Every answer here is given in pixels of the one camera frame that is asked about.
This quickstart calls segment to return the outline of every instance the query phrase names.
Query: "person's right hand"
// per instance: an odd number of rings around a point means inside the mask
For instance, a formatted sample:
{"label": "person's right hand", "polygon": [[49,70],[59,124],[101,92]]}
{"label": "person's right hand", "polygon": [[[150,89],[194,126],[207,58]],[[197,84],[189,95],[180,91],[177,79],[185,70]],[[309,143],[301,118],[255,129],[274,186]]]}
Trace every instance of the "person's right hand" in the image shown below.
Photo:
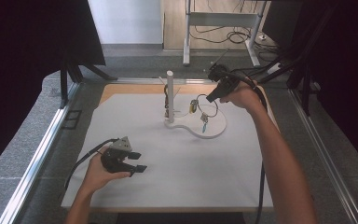
{"label": "person's right hand", "polygon": [[245,108],[250,112],[259,106],[262,106],[259,97],[252,88],[244,83],[240,82],[238,87],[229,95],[220,98],[220,103],[231,102],[237,107]]}

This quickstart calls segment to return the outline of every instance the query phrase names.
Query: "forearm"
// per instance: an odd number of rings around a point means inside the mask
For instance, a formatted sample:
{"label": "forearm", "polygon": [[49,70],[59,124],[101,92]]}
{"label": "forearm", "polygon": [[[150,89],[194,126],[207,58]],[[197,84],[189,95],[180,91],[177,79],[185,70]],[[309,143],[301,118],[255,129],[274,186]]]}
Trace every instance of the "forearm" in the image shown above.
{"label": "forearm", "polygon": [[66,217],[65,224],[88,223],[92,194],[92,191],[80,187]]}
{"label": "forearm", "polygon": [[316,223],[308,183],[292,150],[262,106],[249,113],[255,121],[278,222]]}

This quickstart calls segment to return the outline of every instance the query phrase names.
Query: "gray floor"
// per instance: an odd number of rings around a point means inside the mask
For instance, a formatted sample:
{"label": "gray floor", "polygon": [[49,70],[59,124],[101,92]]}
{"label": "gray floor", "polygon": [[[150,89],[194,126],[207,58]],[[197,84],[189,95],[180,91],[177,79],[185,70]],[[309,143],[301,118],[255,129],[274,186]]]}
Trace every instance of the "gray floor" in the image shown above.
{"label": "gray floor", "polygon": [[[206,78],[207,72],[203,70],[208,69],[210,61],[216,59],[220,53],[192,52],[194,57],[191,59],[191,65],[184,68],[181,64],[180,51],[163,51],[142,46],[133,46],[129,49],[115,46],[104,48],[107,66],[101,69],[117,77],[158,77],[164,76],[167,69],[172,69],[177,77]],[[220,63],[229,64],[230,68],[236,68],[238,64],[250,66],[246,53],[240,51],[230,52]],[[16,223],[61,223],[66,216],[66,211],[60,208],[63,181],[76,161],[90,124],[92,111],[98,106],[105,85],[86,68],[81,70],[85,75],[85,83],[81,84],[71,107],[72,110],[82,110],[81,120],[76,129],[59,131]],[[307,174],[320,222],[351,223],[296,111],[294,102],[285,88],[286,79],[287,76],[273,79],[264,85],[264,88],[281,132]],[[59,74],[55,73],[45,79],[43,90],[34,108],[0,158],[0,216],[48,129],[60,100],[60,79]],[[316,100],[316,95],[310,97],[310,113],[326,148],[358,205],[356,150],[324,112]],[[244,214],[244,218],[252,223],[255,214]],[[91,214],[90,221],[115,223],[116,215]],[[264,213],[261,222],[274,223],[273,213]]]}

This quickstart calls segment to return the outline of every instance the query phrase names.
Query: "gray carpet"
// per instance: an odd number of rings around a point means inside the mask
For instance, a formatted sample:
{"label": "gray carpet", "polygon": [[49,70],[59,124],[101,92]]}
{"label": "gray carpet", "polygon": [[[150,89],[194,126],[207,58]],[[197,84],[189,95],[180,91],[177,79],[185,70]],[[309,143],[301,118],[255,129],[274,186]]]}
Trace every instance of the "gray carpet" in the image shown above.
{"label": "gray carpet", "polygon": [[[166,71],[172,70],[176,78],[206,78],[208,72],[203,70],[207,71],[210,62],[216,58],[192,57],[191,65],[183,67],[182,57],[178,56],[109,57],[106,58],[107,66],[99,67],[115,77],[165,77]],[[251,66],[249,58],[245,56],[224,57],[220,63],[226,64],[230,69]],[[100,78],[87,68],[81,67],[81,70],[85,76],[85,83],[81,85],[71,107],[71,110],[82,111],[81,120],[73,130],[60,130],[15,223],[62,223],[66,216],[66,211],[60,207],[61,199],[59,198],[63,191],[63,182],[76,162],[90,125],[92,112],[98,106],[106,84],[92,81],[92,79]],[[320,222],[350,223],[285,88],[286,79],[287,76],[278,77],[264,87],[281,132],[307,174]],[[18,134],[0,159],[0,216],[59,106],[59,89],[59,76],[52,74],[45,80],[43,91],[33,111],[30,112],[29,118],[24,121]],[[355,149],[348,144],[348,140],[325,114],[314,96],[310,97],[310,112],[358,202],[358,155]],[[254,213],[245,213],[244,217],[247,223],[255,220]],[[104,213],[93,213],[89,219],[100,224],[115,223],[116,220],[117,214]],[[273,213],[263,214],[261,223],[274,222]]]}

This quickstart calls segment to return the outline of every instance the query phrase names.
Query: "white stand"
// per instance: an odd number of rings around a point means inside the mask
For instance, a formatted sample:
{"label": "white stand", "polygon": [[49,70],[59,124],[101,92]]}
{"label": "white stand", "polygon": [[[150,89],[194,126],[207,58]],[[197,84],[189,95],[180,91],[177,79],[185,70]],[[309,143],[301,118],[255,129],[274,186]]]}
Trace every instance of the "white stand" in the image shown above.
{"label": "white stand", "polygon": [[[185,113],[182,117],[176,117],[173,110],[173,72],[167,72],[167,94],[168,94],[168,118],[164,120],[168,128],[185,128],[199,138],[215,138],[220,135],[226,128],[226,117],[220,110],[213,118],[208,118],[205,132],[203,132],[203,121],[200,119],[202,113],[199,109],[193,114]],[[212,116],[216,113],[216,107],[211,105],[200,105],[202,111]]]}
{"label": "white stand", "polygon": [[263,19],[264,9],[267,1],[263,1],[262,7],[257,14],[240,14],[240,13],[211,13],[211,12],[191,12],[191,1],[186,0],[186,35],[183,47],[183,65],[190,65],[190,25],[194,26],[231,26],[247,27],[252,29],[250,40],[246,40],[246,48],[249,51],[254,67],[260,66],[255,50],[253,49],[255,37],[258,28]]}

